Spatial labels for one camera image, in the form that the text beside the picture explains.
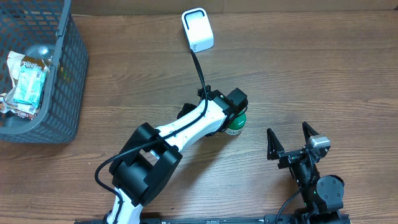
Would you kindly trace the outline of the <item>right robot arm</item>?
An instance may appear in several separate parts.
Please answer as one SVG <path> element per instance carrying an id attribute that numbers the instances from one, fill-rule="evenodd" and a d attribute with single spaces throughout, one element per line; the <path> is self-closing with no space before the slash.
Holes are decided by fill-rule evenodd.
<path id="1" fill-rule="evenodd" d="M 320 176 L 316 163 L 331 148 L 331 141 L 316 132 L 307 122 L 302 123 L 305 144 L 297 150 L 285 151 L 271 128 L 267 129 L 267 159 L 279 161 L 278 168 L 288 168 L 298 186 L 277 212 L 274 223 L 348 223 L 349 216 L 341 215 L 343 208 L 344 180 L 337 175 Z M 285 207 L 301 195 L 304 207 L 294 214 L 282 216 Z"/>

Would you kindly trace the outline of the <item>yellow oil bottle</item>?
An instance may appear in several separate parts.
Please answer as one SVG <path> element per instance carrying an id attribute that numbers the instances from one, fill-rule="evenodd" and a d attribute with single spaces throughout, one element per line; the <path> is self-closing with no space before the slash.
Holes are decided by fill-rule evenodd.
<path id="1" fill-rule="evenodd" d="M 32 45 L 24 51 L 27 56 L 34 57 L 34 58 L 41 58 L 43 63 L 46 66 L 51 66 L 53 64 L 53 56 L 55 53 L 55 45 L 50 44 L 36 44 Z M 71 79 L 68 76 L 68 72 L 64 69 L 61 64 L 58 64 L 57 67 L 58 75 L 61 77 L 65 82 L 70 83 Z"/>

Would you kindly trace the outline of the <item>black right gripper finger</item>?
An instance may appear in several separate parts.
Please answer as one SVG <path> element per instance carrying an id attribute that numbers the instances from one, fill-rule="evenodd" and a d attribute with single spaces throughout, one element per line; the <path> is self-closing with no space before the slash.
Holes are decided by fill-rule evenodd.
<path id="1" fill-rule="evenodd" d="M 302 129 L 306 143 L 314 143 L 317 140 L 318 133 L 306 121 L 302 123 Z"/>
<path id="2" fill-rule="evenodd" d="M 267 129 L 267 159 L 279 159 L 279 155 L 285 150 L 271 128 Z"/>

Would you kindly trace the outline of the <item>green lidded jar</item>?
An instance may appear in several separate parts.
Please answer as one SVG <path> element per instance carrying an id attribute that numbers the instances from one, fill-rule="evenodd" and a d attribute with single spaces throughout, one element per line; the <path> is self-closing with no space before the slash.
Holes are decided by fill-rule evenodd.
<path id="1" fill-rule="evenodd" d="M 232 136 L 238 135 L 242 131 L 245 124 L 246 114 L 242 113 L 228 126 L 228 128 L 225 130 L 225 133 Z"/>

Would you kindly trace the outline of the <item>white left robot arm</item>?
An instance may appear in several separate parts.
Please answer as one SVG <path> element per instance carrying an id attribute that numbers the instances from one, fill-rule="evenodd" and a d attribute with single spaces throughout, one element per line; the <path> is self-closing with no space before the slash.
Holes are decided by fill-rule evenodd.
<path id="1" fill-rule="evenodd" d="M 103 223 L 139 223 L 143 207 L 163 190 L 182 160 L 181 151 L 204 136 L 226 131 L 248 105 L 239 88 L 224 95 L 206 87 L 198 95 L 199 105 L 184 105 L 176 121 L 157 128 L 140 125 L 112 160 L 109 173 L 116 198 Z"/>

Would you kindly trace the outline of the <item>green flushable wipes pack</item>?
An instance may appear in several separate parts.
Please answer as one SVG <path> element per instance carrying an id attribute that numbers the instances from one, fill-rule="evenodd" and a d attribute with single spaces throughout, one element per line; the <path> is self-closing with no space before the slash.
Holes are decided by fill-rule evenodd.
<path id="1" fill-rule="evenodd" d="M 39 67 L 23 65 L 19 73 L 14 101 L 38 108 L 47 73 L 47 67 L 42 70 Z"/>

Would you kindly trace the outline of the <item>brown mixed nuts bag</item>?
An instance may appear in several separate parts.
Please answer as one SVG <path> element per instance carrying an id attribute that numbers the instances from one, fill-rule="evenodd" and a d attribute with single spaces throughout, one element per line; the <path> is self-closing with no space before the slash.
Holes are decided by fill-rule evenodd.
<path id="1" fill-rule="evenodd" d="M 12 89 L 1 94 L 1 113 L 12 113 L 24 119 L 34 119 L 41 106 L 42 92 L 49 67 L 41 58 L 14 51 L 7 56 Z"/>

